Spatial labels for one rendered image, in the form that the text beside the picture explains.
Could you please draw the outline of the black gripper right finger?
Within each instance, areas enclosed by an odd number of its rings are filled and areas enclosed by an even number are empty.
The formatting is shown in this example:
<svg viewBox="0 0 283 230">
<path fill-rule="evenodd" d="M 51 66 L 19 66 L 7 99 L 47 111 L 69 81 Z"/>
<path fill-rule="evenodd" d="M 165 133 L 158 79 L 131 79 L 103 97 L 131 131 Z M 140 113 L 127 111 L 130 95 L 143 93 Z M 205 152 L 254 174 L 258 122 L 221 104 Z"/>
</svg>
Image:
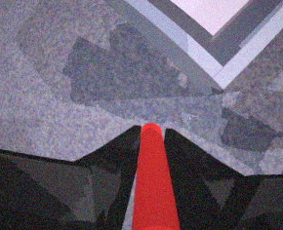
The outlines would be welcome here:
<svg viewBox="0 0 283 230">
<path fill-rule="evenodd" d="M 181 230 L 248 230 L 283 211 L 283 174 L 243 176 L 172 128 L 164 145 Z"/>
</svg>

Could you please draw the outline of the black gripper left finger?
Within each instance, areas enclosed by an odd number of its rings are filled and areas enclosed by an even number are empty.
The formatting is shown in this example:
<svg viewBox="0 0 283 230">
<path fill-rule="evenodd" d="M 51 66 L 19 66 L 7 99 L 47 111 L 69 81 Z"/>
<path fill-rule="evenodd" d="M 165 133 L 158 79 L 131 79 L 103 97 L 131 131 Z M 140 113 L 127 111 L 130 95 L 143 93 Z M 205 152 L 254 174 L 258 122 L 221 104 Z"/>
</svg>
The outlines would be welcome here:
<svg viewBox="0 0 283 230">
<path fill-rule="evenodd" d="M 0 205 L 80 230 L 122 230 L 141 135 L 142 126 L 132 126 L 74 162 L 0 149 Z"/>
</svg>

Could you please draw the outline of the red peg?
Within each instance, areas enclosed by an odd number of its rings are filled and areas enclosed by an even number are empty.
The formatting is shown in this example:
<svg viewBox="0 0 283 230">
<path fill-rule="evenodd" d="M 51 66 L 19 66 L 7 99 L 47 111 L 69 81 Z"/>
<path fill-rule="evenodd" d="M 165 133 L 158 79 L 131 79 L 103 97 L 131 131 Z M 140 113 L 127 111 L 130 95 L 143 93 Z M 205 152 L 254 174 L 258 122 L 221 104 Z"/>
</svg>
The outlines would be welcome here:
<svg viewBox="0 0 283 230">
<path fill-rule="evenodd" d="M 141 128 L 131 230 L 181 230 L 164 138 L 157 124 Z"/>
</svg>

